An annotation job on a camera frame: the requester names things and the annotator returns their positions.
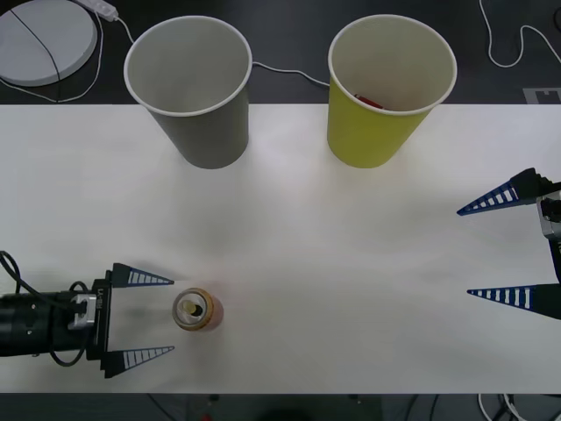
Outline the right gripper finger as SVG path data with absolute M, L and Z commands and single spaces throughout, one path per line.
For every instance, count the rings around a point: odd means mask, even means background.
M 512 208 L 532 204 L 539 192 L 539 175 L 535 169 L 528 168 L 513 176 L 485 195 L 478 197 L 457 211 L 466 216 L 486 211 Z
M 560 285 L 537 284 L 505 288 L 468 289 L 470 296 L 529 311 L 547 318 L 561 319 Z

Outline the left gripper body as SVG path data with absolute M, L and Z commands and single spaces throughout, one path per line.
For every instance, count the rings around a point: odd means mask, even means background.
M 96 295 L 95 325 L 86 347 L 87 360 L 101 360 L 107 352 L 110 327 L 111 275 L 107 270 L 103 279 L 94 280 L 92 292 Z

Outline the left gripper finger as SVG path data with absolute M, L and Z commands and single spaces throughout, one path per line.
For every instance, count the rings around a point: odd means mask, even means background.
M 174 285 L 174 281 L 122 263 L 114 263 L 111 270 L 111 285 L 113 288 L 123 289 L 146 286 L 170 286 Z
M 159 358 L 173 350 L 173 346 L 162 346 L 110 351 L 101 358 L 100 368 L 104 373 L 104 377 L 109 379 Z

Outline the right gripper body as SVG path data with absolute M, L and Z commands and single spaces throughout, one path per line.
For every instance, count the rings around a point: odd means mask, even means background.
M 560 183 L 547 180 L 536 200 L 543 236 L 548 240 L 557 280 L 560 281 Z

